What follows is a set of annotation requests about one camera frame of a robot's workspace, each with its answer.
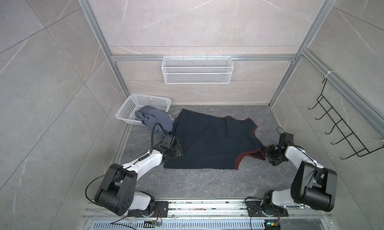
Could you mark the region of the navy red-trimmed tank top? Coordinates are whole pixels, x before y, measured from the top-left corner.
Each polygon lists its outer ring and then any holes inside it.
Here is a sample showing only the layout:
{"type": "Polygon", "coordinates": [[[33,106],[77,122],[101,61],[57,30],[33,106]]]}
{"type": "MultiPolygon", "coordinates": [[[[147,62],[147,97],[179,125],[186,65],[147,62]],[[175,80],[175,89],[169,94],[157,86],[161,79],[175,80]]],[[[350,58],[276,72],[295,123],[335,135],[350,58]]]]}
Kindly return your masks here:
{"type": "Polygon", "coordinates": [[[266,160],[256,129],[250,118],[238,120],[183,109],[171,132],[179,139],[183,155],[165,162],[164,168],[237,170],[246,156],[266,160]]]}

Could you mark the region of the grey-blue tank top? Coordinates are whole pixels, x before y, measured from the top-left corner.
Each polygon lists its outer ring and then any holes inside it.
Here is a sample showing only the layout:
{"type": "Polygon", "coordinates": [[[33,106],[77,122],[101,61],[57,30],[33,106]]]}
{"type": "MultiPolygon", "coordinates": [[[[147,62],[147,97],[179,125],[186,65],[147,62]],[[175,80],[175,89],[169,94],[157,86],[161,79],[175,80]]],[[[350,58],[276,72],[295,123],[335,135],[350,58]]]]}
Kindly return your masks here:
{"type": "Polygon", "coordinates": [[[159,123],[165,132],[170,133],[173,128],[174,118],[167,112],[152,106],[144,106],[135,112],[137,120],[141,121],[148,129],[152,130],[159,123]]]}

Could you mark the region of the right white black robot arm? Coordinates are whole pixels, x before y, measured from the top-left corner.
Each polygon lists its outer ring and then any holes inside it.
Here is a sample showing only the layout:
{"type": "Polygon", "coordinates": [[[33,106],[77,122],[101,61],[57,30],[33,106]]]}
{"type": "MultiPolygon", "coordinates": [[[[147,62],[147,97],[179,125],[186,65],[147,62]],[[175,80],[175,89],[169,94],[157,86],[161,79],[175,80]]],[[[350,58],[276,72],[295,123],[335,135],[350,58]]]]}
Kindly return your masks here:
{"type": "Polygon", "coordinates": [[[334,170],[322,166],[296,145],[270,145],[265,153],[273,166],[290,161],[297,173],[289,189],[269,191],[264,195],[261,203],[264,215],[279,215],[289,208],[333,210],[338,181],[334,170]]]}

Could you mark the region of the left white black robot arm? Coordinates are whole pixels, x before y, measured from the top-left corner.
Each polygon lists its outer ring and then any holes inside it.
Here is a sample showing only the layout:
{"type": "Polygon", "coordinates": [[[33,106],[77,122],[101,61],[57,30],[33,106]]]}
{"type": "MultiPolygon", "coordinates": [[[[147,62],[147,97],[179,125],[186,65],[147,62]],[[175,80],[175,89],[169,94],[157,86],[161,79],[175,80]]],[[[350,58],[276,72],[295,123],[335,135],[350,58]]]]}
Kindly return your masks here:
{"type": "Polygon", "coordinates": [[[155,210],[155,198],[144,192],[137,192],[137,181],[151,169],[182,155],[179,139],[167,134],[138,159],[123,165],[110,165],[106,174],[97,178],[102,181],[96,191],[94,204],[118,216],[130,211],[150,216],[155,210]]]}

